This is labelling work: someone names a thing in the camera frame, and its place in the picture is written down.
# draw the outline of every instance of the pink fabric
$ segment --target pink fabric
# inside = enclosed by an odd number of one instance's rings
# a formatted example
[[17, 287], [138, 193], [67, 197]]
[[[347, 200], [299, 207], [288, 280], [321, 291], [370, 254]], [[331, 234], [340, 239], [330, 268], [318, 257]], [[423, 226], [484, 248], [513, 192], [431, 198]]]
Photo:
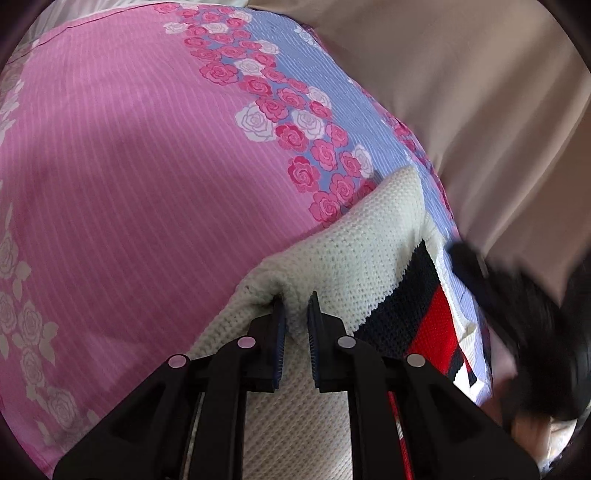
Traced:
[[[12, 212], [18, 254], [0, 290], [16, 315], [29, 308], [6, 323], [0, 394], [47, 473], [97, 417], [186, 351], [252, 267], [320, 227], [314, 193], [286, 173], [293, 152], [237, 128], [252, 96], [204, 77], [166, 21], [138, 8], [110, 16], [118, 35], [85, 21], [43, 38], [2, 145], [0, 217]], [[137, 42], [135, 23], [157, 28]], [[20, 300], [18, 262], [31, 268]]]

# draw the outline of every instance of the black object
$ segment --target black object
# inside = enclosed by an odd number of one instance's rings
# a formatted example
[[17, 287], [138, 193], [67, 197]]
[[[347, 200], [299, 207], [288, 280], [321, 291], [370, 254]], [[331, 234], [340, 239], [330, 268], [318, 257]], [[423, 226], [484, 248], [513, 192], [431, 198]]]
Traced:
[[[272, 315], [215, 355], [171, 357], [59, 461], [54, 480], [181, 478], [201, 395], [189, 479], [241, 479], [246, 392], [277, 388], [284, 326], [276, 300]], [[308, 326], [317, 387], [348, 392], [355, 480], [406, 478], [392, 401], [415, 479], [540, 477], [530, 456], [422, 356], [381, 357], [323, 314], [315, 293]]]
[[591, 252], [572, 273], [562, 307], [525, 272], [494, 268], [466, 243], [449, 248], [453, 272], [517, 360], [502, 400], [519, 410], [575, 420], [591, 401]]

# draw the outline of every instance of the red stripe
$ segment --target red stripe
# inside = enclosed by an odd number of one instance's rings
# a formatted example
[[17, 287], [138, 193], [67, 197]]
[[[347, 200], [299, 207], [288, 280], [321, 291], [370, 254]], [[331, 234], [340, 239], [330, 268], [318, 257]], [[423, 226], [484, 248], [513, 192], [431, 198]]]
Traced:
[[406, 355], [420, 353], [443, 375], [446, 375], [457, 348], [452, 311], [439, 285]]

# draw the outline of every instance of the white rose print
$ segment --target white rose print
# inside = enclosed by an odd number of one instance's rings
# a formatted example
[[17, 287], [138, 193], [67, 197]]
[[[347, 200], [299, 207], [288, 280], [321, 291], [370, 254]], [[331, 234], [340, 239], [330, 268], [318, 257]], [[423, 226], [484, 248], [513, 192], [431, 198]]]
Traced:
[[279, 47], [274, 43], [271, 43], [267, 40], [257, 40], [256, 42], [261, 45], [261, 48], [259, 48], [260, 52], [267, 53], [269, 55], [279, 55]]
[[230, 14], [232, 18], [239, 18], [240, 20], [244, 20], [246, 23], [250, 23], [252, 21], [252, 15], [244, 10], [236, 10], [235, 12]]
[[10, 232], [4, 234], [0, 242], [0, 277], [10, 278], [16, 267], [18, 258], [18, 247]]
[[79, 431], [80, 418], [74, 397], [67, 390], [47, 387], [47, 407], [51, 416], [67, 432]]
[[234, 62], [234, 65], [243, 75], [251, 75], [255, 77], [262, 77], [263, 74], [261, 72], [263, 68], [265, 68], [264, 65], [258, 63], [254, 59], [238, 60]]
[[41, 359], [32, 348], [25, 347], [22, 350], [21, 369], [27, 384], [33, 385], [34, 387], [45, 386], [45, 376], [43, 375]]
[[332, 108], [330, 98], [322, 90], [316, 87], [309, 87], [309, 92], [306, 94], [310, 100], [321, 103], [326, 108]]
[[255, 103], [244, 107], [236, 114], [236, 123], [249, 140], [269, 142], [275, 139], [276, 125], [259, 110]]
[[210, 33], [227, 33], [230, 30], [225, 23], [207, 23], [201, 26]]
[[371, 161], [371, 155], [365, 149], [363, 145], [357, 145], [355, 149], [351, 152], [359, 165], [361, 165], [361, 175], [363, 178], [368, 179], [374, 174], [374, 164]]
[[17, 314], [10, 295], [0, 291], [0, 328], [6, 334], [11, 333], [17, 326]]
[[324, 136], [324, 122], [313, 113], [304, 110], [294, 110], [291, 118], [309, 140], [316, 140]]
[[41, 328], [43, 319], [32, 302], [28, 301], [18, 314], [18, 328], [21, 331], [22, 340], [26, 345], [38, 345], [41, 340]]
[[169, 35], [183, 33], [188, 28], [189, 28], [189, 24], [186, 24], [186, 23], [169, 22], [169, 23], [164, 24], [164, 29], [165, 29], [166, 33]]

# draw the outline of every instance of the black stripe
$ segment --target black stripe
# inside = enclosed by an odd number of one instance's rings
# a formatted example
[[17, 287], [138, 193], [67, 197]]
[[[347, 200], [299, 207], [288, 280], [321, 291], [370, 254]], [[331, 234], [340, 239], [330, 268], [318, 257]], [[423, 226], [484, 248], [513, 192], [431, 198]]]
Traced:
[[396, 290], [378, 305], [355, 336], [383, 356], [402, 357], [413, 342], [438, 286], [437, 270], [425, 242], [421, 241]]

